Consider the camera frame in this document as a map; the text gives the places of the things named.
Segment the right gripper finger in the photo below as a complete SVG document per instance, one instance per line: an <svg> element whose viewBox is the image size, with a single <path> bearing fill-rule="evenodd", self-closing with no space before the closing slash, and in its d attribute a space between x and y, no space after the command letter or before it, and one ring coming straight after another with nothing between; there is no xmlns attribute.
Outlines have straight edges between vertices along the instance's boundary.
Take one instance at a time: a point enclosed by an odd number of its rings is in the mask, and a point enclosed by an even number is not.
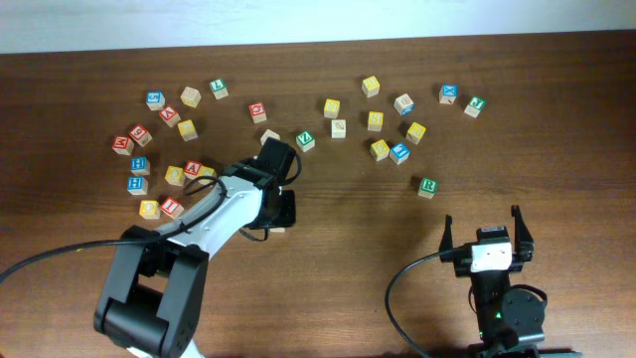
<svg viewBox="0 0 636 358"><path fill-rule="evenodd" d="M452 240L452 217L450 215L445 216L444 222L444 230L442 234L442 238L438 247L440 252L446 252L453 249L453 240Z"/></svg>
<svg viewBox="0 0 636 358"><path fill-rule="evenodd" d="M533 237L523 220L519 205L513 205L511 207L511 216L514 218L515 246L531 247L533 245Z"/></svg>

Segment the yellow S block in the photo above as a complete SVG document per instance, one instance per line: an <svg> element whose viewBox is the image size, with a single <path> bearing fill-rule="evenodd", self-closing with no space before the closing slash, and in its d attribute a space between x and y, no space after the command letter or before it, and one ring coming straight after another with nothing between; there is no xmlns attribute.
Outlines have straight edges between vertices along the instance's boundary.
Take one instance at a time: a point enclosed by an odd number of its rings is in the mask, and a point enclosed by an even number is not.
<svg viewBox="0 0 636 358"><path fill-rule="evenodd" d="M325 101L323 113L326 118L336 119L339 115L341 103L332 98L327 98Z"/></svg>
<svg viewBox="0 0 636 358"><path fill-rule="evenodd" d="M368 115L368 131L380 132L384 124L384 114L378 111L370 111Z"/></svg>

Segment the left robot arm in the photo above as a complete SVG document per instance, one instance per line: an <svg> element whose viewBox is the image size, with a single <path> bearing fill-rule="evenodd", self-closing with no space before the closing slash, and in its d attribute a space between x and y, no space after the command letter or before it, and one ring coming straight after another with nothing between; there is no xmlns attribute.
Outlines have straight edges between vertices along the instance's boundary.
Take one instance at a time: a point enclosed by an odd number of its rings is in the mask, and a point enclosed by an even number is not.
<svg viewBox="0 0 636 358"><path fill-rule="evenodd" d="M93 328L137 357L198 357L194 342L210 259L240 230L289 228L295 196L289 144L268 138L255 157L208 177L213 190L154 231L132 226L115 250Z"/></svg>

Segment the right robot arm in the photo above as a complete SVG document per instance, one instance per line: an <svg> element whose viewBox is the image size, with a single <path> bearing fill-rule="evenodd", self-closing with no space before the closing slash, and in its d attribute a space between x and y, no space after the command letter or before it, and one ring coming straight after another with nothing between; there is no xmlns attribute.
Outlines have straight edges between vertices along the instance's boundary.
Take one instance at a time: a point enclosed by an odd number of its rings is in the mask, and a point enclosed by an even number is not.
<svg viewBox="0 0 636 358"><path fill-rule="evenodd" d="M513 238L504 226L480 228L474 243L460 247L453 245L452 217L445 218L441 260L453 264L457 277L471 280L469 296L481 339L468 348L471 357L537 357L537 345L545 340L547 295L533 286L510 282L510 275L522 271L535 250L519 206L511 207L511 216Z"/></svg>

